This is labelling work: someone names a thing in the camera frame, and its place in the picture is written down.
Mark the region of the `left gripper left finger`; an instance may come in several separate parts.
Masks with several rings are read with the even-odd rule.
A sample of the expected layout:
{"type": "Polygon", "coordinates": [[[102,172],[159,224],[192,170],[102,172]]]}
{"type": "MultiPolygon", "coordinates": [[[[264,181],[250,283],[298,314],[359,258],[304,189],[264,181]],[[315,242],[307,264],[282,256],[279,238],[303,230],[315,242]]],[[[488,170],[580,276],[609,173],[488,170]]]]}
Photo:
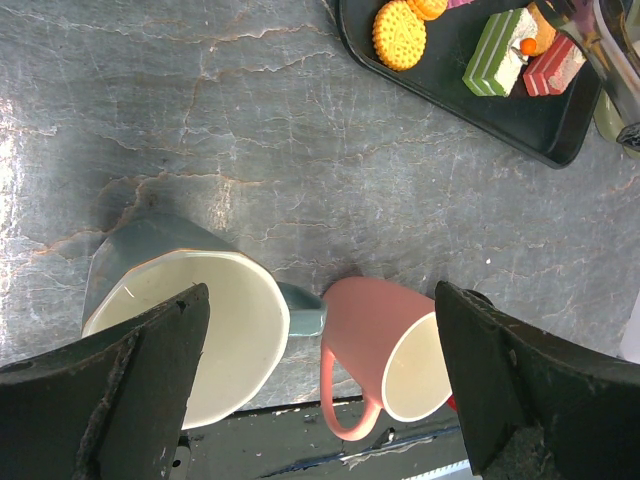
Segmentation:
{"type": "Polygon", "coordinates": [[[169,478],[209,315],[200,283],[2,367],[2,478],[169,478]]]}

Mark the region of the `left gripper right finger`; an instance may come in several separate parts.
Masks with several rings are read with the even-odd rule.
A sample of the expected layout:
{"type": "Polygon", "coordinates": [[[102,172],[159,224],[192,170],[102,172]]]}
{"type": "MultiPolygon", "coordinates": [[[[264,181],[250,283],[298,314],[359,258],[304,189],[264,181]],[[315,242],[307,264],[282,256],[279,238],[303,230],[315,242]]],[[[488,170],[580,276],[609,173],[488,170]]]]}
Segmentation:
{"type": "Polygon", "coordinates": [[[440,343],[474,474],[636,479],[639,367],[507,315],[441,281],[440,343]]]}

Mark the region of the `pink striped cake slice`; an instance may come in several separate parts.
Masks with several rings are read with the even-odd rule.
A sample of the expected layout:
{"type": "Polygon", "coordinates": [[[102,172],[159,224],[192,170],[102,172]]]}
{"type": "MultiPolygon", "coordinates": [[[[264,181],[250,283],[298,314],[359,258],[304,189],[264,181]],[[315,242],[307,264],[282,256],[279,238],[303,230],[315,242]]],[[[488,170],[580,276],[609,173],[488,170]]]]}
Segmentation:
{"type": "Polygon", "coordinates": [[[551,47],[536,57],[523,74],[528,95],[563,94],[585,62],[585,56],[574,42],[558,34],[551,47]]]}

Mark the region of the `green white cake slice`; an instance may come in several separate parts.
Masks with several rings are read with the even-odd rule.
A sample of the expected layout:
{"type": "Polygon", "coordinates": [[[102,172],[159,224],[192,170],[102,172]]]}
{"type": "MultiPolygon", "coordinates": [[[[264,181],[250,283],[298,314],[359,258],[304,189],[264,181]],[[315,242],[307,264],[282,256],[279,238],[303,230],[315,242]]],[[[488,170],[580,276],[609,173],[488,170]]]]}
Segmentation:
{"type": "Polygon", "coordinates": [[[491,15],[462,77],[476,96],[507,97],[538,46],[538,26],[527,8],[491,15]]]}

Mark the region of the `metal tongs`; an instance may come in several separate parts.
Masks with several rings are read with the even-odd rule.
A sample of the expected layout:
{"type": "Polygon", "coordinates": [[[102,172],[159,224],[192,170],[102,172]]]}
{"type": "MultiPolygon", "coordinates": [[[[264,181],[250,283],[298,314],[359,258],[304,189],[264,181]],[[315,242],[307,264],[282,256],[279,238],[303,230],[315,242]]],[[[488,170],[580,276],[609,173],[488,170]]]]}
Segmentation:
{"type": "Polygon", "coordinates": [[[591,63],[622,122],[615,141],[639,150],[639,55],[621,1],[540,1],[545,19],[591,63]]]}

